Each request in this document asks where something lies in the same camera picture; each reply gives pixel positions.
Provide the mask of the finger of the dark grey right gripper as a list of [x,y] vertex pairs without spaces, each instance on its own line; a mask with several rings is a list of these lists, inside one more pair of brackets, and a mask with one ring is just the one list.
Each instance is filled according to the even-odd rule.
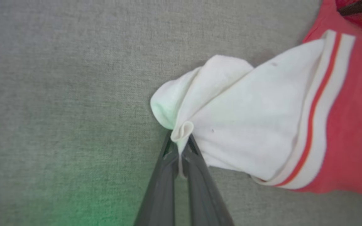
[[355,15],[355,14],[362,14],[362,0],[349,4],[347,6],[341,7],[337,11],[343,17]]

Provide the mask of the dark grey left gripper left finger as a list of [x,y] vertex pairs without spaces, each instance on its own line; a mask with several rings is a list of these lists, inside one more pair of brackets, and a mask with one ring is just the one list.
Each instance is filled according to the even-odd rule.
[[175,225],[175,186],[178,176],[179,153],[171,140],[171,131],[166,134],[155,169],[145,196],[135,218],[135,226]]

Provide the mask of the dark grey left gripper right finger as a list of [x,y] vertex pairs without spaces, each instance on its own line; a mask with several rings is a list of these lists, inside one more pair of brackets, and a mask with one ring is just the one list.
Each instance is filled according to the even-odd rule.
[[234,226],[193,135],[188,138],[182,152],[182,166],[184,176],[188,180],[191,224]]

